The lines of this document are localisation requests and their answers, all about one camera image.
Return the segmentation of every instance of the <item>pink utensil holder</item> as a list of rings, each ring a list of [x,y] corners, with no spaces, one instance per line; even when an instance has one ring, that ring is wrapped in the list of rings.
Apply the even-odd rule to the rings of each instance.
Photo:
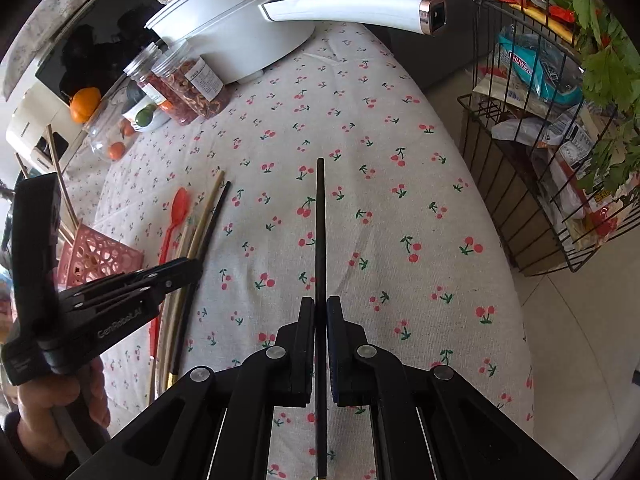
[[[73,246],[65,243],[58,264],[58,286],[69,288],[142,268],[143,254],[80,224]]]

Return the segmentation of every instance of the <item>human hand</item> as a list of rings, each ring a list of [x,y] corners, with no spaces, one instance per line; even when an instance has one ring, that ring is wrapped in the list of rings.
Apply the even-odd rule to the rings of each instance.
[[[104,391],[103,365],[99,357],[90,363],[91,400],[89,415],[102,427],[108,427],[111,415]],[[60,467],[71,450],[60,433],[51,412],[53,406],[71,404],[80,395],[80,383],[76,377],[50,375],[18,386],[18,438],[24,449],[38,462]]]

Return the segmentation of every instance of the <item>black sleeve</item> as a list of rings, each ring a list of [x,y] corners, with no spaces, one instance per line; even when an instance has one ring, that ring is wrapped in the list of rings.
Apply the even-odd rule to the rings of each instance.
[[[65,463],[60,468],[48,467],[37,462],[27,453],[18,438],[18,422],[20,422],[20,413],[9,413],[4,420],[4,433],[35,480],[64,480],[78,468],[78,459],[71,452],[66,456]]]

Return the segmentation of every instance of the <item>jar lid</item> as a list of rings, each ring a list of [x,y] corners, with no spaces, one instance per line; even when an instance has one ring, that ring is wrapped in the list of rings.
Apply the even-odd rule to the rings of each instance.
[[[140,54],[138,54],[135,58],[133,58],[133,61],[131,61],[131,63],[129,63],[125,67],[123,72],[125,74],[127,74],[127,75],[131,75],[137,69],[139,69],[140,66],[143,65],[147,59],[149,59],[151,56],[153,56],[153,54],[157,50],[158,50],[158,46],[155,43],[149,43],[145,47],[145,49],[142,52],[140,52]]]
[[[156,74],[158,77],[164,77],[171,74],[176,65],[183,62],[190,48],[191,45],[189,45],[187,40],[181,40],[174,43],[174,45],[162,54],[158,61],[154,63],[151,67],[151,72]]]

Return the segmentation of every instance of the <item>jar label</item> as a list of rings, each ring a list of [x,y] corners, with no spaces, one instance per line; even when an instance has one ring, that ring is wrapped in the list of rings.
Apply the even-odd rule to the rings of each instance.
[[[198,92],[204,95],[207,101],[213,101],[224,86],[220,78],[201,57],[198,58],[196,64],[185,76],[197,88]]]
[[[158,106],[166,101],[166,97],[164,97],[158,90],[156,90],[151,83],[147,83],[142,87],[142,91],[147,94],[153,102],[155,102]]]

